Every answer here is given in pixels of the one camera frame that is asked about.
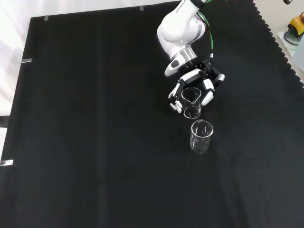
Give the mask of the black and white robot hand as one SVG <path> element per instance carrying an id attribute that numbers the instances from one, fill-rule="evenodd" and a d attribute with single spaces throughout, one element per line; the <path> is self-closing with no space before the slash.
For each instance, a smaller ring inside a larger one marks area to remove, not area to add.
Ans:
<path id="1" fill-rule="evenodd" d="M 224 82 L 224 80 L 225 75 L 212 66 L 210 61 L 199 62 L 193 70 L 179 78 L 175 88 L 168 95 L 168 103 L 173 110 L 181 113 L 185 108 L 181 96 L 183 89 L 193 87 L 201 82 L 205 94 L 200 104 L 206 106 L 214 98 L 215 88 Z"/>

